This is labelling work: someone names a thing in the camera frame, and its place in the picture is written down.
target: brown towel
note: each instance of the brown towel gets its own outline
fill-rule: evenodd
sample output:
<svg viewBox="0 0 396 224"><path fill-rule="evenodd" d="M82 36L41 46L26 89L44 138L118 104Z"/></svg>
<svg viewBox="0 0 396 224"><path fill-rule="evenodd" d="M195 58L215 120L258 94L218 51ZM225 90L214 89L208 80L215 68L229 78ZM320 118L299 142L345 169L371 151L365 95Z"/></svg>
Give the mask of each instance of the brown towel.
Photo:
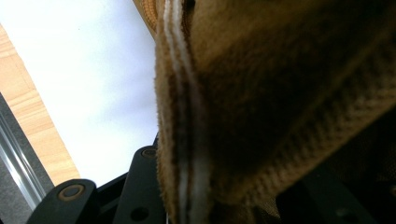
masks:
<svg viewBox="0 0 396 224"><path fill-rule="evenodd" d="M396 105L394 1L157 4L159 179L174 224L275 215L279 192Z"/></svg>

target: screw hole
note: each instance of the screw hole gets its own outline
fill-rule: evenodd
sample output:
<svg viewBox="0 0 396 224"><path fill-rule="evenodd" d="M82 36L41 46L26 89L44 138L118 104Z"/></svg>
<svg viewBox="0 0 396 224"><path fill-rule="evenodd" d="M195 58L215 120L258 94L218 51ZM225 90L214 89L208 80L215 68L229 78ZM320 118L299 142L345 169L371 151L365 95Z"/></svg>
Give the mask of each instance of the screw hole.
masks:
<svg viewBox="0 0 396 224"><path fill-rule="evenodd" d="M138 207L131 213L131 219L133 221L143 221L149 216L149 210L145 207Z"/></svg>
<svg viewBox="0 0 396 224"><path fill-rule="evenodd" d="M358 217L356 217L356 215L349 211L346 208L339 208L335 211L335 214L340 217L341 219L343 219L344 221L350 222L350 223L355 223L358 222L359 219Z"/></svg>

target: white surface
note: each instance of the white surface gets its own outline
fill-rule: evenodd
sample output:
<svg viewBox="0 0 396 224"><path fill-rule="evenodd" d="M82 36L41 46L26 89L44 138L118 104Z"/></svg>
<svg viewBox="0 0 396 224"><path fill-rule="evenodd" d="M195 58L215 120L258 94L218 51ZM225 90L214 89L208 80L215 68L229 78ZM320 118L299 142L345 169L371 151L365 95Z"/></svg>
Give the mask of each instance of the white surface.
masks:
<svg viewBox="0 0 396 224"><path fill-rule="evenodd" d="M157 132L154 41L132 0L0 0L20 54L82 178L128 171Z"/></svg>

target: wooden surface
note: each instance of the wooden surface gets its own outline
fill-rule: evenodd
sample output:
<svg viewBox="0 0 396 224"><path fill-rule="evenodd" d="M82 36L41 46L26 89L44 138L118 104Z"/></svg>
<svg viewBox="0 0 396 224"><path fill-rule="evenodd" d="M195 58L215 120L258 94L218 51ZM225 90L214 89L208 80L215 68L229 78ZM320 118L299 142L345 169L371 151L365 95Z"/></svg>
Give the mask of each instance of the wooden surface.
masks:
<svg viewBox="0 0 396 224"><path fill-rule="evenodd" d="M0 92L56 186L79 178L23 61L0 24Z"/></svg>

